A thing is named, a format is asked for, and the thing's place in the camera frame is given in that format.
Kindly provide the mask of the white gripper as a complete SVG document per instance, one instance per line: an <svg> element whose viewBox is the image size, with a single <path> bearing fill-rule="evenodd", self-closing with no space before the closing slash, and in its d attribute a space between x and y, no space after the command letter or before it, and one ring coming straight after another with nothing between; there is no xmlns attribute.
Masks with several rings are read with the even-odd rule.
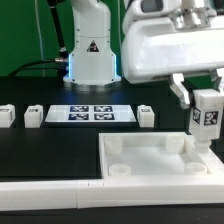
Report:
<svg viewBox="0 0 224 224"><path fill-rule="evenodd" d="M207 28L189 30L176 30L167 17L139 20L130 26L122 44L124 77L135 84L172 74L169 87L182 109L191 104L183 74L213 70L213 87L224 94L223 67L224 16L212 17Z"/></svg>

